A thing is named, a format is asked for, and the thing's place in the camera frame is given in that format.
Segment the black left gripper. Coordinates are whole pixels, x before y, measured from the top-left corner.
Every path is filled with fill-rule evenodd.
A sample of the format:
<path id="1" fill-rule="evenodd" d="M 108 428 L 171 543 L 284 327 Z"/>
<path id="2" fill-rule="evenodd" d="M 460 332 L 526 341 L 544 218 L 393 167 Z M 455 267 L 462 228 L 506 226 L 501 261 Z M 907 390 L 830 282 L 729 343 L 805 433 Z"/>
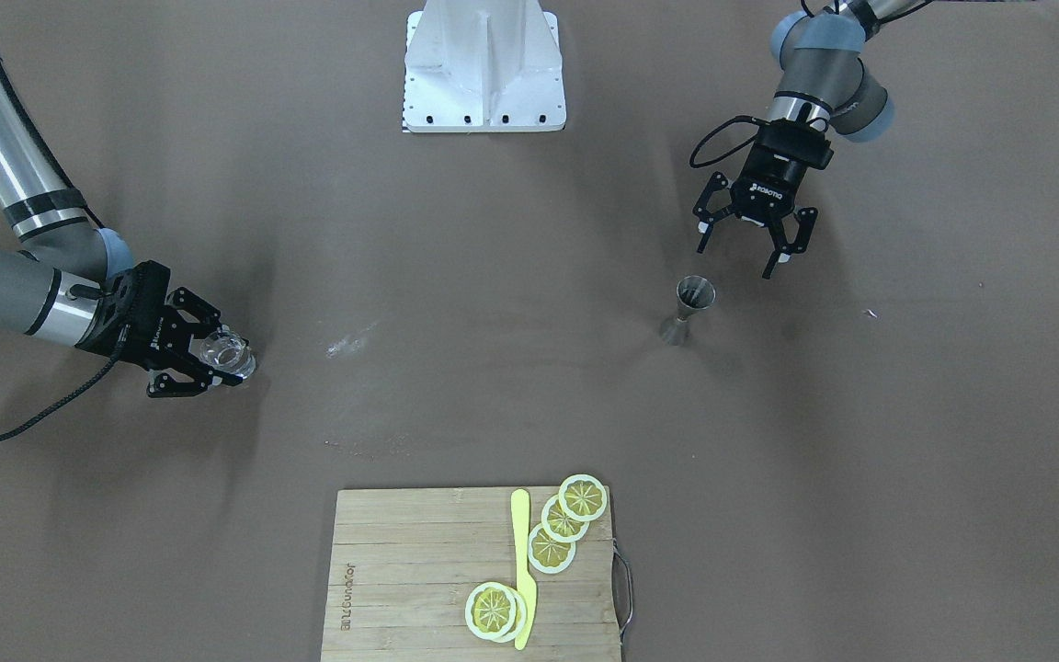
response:
<path id="1" fill-rule="evenodd" d="M 738 217 L 764 226 L 772 243 L 764 280 L 770 280 L 778 264 L 807 250 L 818 221 L 816 207 L 793 211 L 795 197 L 807 169 L 828 167 L 833 156 L 831 142 L 808 124 L 773 121 L 757 131 L 739 177 L 733 181 L 714 172 L 693 207 L 700 241 L 695 252 L 703 253 L 714 227 Z M 789 238 L 787 215 L 793 218 L 794 236 Z"/>

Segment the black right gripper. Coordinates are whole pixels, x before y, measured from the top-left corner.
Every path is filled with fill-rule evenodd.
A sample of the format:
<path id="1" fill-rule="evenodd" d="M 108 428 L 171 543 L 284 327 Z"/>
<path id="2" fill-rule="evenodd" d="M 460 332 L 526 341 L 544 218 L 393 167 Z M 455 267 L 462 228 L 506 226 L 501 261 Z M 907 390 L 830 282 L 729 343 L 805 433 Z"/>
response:
<path id="1" fill-rule="evenodd" d="M 238 373 L 213 366 L 170 369 L 170 356 L 158 347 L 155 336 L 168 309 L 168 343 L 190 343 L 214 334 L 231 334 L 222 314 L 186 288 L 168 293 L 170 268 L 143 261 L 102 285 L 102 296 L 88 330 L 76 347 L 93 355 L 120 356 L 123 363 L 146 369 L 150 398 L 194 397 L 217 386 L 246 381 Z M 165 297 L 168 293 L 168 306 Z"/>

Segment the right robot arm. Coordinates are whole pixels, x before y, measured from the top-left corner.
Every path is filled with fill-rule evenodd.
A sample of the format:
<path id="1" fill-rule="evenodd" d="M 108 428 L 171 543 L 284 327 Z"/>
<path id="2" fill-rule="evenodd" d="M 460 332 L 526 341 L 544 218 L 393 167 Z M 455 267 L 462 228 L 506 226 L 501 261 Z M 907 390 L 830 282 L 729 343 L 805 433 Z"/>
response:
<path id="1" fill-rule="evenodd" d="M 247 380 L 256 358 L 169 269 L 136 263 L 51 153 L 0 55 L 0 207 L 21 244 L 0 250 L 0 328 L 130 363 L 152 397 Z"/>

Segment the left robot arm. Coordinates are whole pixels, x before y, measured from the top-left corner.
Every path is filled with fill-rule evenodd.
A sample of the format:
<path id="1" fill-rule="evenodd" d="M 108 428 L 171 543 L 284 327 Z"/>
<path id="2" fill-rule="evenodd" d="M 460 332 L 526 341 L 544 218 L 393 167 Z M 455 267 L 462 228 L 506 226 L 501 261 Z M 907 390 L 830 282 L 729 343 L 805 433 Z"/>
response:
<path id="1" fill-rule="evenodd" d="M 693 148 L 693 168 L 717 164 L 697 156 L 714 135 L 735 124 L 752 124 L 748 155 L 738 177 L 715 172 L 693 205 L 706 250 L 714 227 L 738 218 L 769 231 L 772 253 L 762 278 L 810 246 L 816 207 L 798 205 L 808 169 L 824 169 L 833 158 L 827 132 L 854 143 L 884 135 L 894 122 L 887 89 L 862 61 L 864 46 L 880 29 L 925 8 L 925 1 L 832 1 L 816 12 L 802 4 L 770 34 L 770 54 L 782 77 L 766 117 L 732 117 Z"/>

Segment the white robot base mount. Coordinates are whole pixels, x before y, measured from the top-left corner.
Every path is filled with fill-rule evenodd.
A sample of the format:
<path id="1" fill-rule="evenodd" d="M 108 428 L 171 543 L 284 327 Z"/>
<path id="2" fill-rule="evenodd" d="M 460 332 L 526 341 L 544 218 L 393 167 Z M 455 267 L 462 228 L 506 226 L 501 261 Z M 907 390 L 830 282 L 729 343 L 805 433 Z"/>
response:
<path id="1" fill-rule="evenodd" d="M 538 1 L 428 1 L 403 34 L 403 131 L 564 129 L 559 21 Z"/>

